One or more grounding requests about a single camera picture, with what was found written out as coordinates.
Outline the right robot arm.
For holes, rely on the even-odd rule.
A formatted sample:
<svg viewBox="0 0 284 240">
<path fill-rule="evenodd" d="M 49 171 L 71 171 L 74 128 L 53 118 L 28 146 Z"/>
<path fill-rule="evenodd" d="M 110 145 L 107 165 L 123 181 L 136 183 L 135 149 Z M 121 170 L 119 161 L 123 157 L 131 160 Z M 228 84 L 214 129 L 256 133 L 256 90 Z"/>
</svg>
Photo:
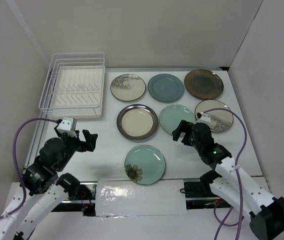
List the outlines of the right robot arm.
<svg viewBox="0 0 284 240">
<path fill-rule="evenodd" d="M 177 141 L 196 149 L 211 170 L 200 177 L 200 190 L 205 196 L 221 197 L 249 221 L 259 240 L 272 240 L 284 232 L 284 197 L 276 198 L 261 187 L 237 163 L 232 154 L 216 143 L 204 122 L 182 120 L 172 132 Z"/>
</svg>

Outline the light green plate with flower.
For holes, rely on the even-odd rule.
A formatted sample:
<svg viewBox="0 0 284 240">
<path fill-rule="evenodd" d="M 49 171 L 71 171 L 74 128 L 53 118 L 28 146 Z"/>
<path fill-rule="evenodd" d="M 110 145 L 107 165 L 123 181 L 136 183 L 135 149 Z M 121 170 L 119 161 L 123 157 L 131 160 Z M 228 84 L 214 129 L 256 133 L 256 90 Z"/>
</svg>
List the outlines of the light green plate with flower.
<svg viewBox="0 0 284 240">
<path fill-rule="evenodd" d="M 165 157 L 157 148 L 142 144 L 132 148 L 126 155 L 124 170 L 127 177 L 139 185 L 153 185 L 165 172 Z"/>
</svg>

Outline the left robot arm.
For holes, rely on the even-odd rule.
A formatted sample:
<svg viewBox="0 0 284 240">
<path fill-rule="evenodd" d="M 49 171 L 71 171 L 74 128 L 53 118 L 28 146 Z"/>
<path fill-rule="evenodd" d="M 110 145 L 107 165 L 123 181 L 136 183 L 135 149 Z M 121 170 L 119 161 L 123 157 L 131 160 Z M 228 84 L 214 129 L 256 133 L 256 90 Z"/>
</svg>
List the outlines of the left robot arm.
<svg viewBox="0 0 284 240">
<path fill-rule="evenodd" d="M 22 175 L 23 183 L 0 219 L 0 240 L 26 240 L 36 226 L 64 200 L 93 199 L 92 191 L 70 173 L 58 175 L 74 153 L 93 152 L 97 134 L 83 130 L 59 130 L 47 140 L 39 155 Z"/>
</svg>

